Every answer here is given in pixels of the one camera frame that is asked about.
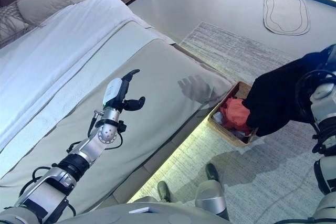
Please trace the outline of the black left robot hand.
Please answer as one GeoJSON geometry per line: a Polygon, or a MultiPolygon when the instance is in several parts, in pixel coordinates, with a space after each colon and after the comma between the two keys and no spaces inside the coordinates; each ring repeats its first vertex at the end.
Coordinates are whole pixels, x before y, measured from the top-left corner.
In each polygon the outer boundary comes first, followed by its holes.
{"type": "Polygon", "coordinates": [[[122,110],[136,111],[144,106],[145,97],[140,97],[138,100],[125,99],[130,81],[138,72],[140,72],[139,69],[134,69],[122,78],[115,78],[110,81],[103,96],[102,103],[104,110],[110,108],[115,109],[121,113],[122,110]]]}

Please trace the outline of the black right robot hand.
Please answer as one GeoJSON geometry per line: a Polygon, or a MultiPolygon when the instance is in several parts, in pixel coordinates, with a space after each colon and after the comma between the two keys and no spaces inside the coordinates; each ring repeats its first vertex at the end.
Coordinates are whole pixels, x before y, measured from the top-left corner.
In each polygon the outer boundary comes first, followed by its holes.
{"type": "Polygon", "coordinates": [[[318,64],[316,70],[335,72],[335,44],[326,48],[323,53],[326,55],[326,59],[318,64]]]}

